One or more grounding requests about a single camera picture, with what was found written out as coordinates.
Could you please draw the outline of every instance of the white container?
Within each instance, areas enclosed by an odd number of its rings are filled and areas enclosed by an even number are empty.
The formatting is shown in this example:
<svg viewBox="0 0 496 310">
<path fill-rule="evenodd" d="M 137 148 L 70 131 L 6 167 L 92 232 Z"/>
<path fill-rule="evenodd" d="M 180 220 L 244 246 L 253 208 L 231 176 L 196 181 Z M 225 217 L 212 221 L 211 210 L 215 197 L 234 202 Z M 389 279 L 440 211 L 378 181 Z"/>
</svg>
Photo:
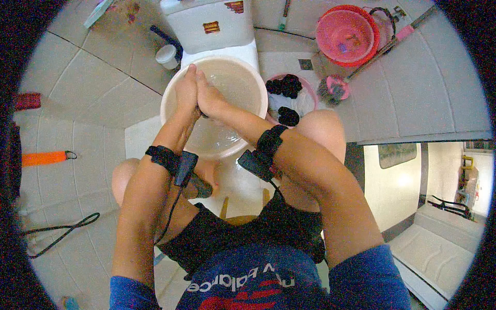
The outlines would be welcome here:
<svg viewBox="0 0 496 310">
<path fill-rule="evenodd" d="M 205 72 L 208 82 L 217 87 L 226 100 L 242 109 L 265 118 L 267 114 L 267 89 L 258 70 L 238 58 L 208 56 L 193 62 Z M 174 115 L 178 106 L 174 86 L 186 74 L 181 69 L 167 85 L 160 106 L 160 121 L 164 124 Z M 248 143 L 234 130 L 221 126 L 212 119 L 200 117 L 194 125 L 184 148 L 200 158 L 218 160 L 242 151 Z"/>
<path fill-rule="evenodd" d="M 162 0 L 160 7 L 189 55 L 245 46 L 254 39 L 251 0 Z"/>
<path fill-rule="evenodd" d="M 166 45 L 158 50 L 155 60 L 160 63 L 165 69 L 172 70 L 178 66 L 175 58 L 176 47 L 174 45 Z"/>
</svg>

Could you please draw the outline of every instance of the floor drain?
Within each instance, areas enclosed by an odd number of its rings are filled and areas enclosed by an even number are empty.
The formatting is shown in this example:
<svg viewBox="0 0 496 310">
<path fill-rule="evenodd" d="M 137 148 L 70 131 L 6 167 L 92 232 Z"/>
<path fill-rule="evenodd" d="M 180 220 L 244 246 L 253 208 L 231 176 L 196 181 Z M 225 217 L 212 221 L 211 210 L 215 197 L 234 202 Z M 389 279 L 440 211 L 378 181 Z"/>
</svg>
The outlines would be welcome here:
<svg viewBox="0 0 496 310">
<path fill-rule="evenodd" d="M 302 70 L 313 70 L 310 59 L 298 59 L 298 62 L 300 63 L 300 68 Z"/>
</svg>

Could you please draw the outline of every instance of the white sofa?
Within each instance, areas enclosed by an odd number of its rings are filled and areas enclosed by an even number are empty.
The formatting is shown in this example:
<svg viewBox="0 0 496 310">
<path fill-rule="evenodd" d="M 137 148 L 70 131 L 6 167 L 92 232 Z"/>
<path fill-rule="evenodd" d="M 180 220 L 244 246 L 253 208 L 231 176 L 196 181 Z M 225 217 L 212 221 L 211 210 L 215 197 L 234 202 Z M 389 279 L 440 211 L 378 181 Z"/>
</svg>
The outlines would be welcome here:
<svg viewBox="0 0 496 310">
<path fill-rule="evenodd" d="M 484 226 L 425 204 L 414 224 L 389 242 L 407 288 L 430 310 L 442 310 L 472 263 Z"/>
</svg>

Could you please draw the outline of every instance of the toilet brush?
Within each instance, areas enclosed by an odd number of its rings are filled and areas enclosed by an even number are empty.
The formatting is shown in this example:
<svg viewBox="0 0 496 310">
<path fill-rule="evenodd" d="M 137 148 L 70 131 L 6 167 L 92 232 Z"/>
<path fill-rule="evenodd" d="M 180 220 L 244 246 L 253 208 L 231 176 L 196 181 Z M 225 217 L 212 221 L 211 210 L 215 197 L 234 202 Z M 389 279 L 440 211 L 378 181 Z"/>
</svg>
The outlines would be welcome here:
<svg viewBox="0 0 496 310">
<path fill-rule="evenodd" d="M 347 77 L 342 78 L 339 75 L 331 75 L 323 78 L 318 86 L 317 95 L 319 95 L 320 99 L 323 102 L 326 102 L 328 105 L 332 107 L 337 106 L 341 100 L 345 100 L 350 95 L 350 86 L 348 85 L 348 83 L 355 75 L 362 72 L 369 64 L 373 63 L 374 61 L 379 59 L 379 57 L 391 51 L 391 49 L 396 47 L 406 37 L 414 33 L 415 29 L 419 27 L 420 23 L 435 12 L 437 12 L 437 8 L 435 5 L 433 5 L 414 22 L 401 29 L 400 32 L 382 49 L 380 49 L 374 57 L 358 67 Z"/>
</svg>

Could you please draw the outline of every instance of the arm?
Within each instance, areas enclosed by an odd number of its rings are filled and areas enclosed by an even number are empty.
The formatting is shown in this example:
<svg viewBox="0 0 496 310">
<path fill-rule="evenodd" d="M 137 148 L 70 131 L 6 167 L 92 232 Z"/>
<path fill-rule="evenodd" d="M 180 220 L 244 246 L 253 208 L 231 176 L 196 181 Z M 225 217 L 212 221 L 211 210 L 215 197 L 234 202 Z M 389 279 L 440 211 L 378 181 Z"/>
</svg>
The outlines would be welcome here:
<svg viewBox="0 0 496 310">
<path fill-rule="evenodd" d="M 178 111 L 160 129 L 153 145 L 180 154 L 199 117 L 196 108 L 196 67 L 190 66 L 177 85 Z M 153 289 L 153 241 L 157 221 L 169 191 L 171 177 L 145 155 L 129 180 L 117 225 L 112 275 L 144 283 Z"/>
<path fill-rule="evenodd" d="M 201 110 L 236 130 L 251 145 L 256 146 L 262 133 L 272 128 L 266 120 L 229 105 L 208 86 L 204 75 L 199 74 L 197 80 Z M 274 163 L 319 203 L 329 268 L 382 244 L 372 212 L 351 172 L 327 149 L 295 130 L 284 131 L 281 138 Z"/>
</svg>

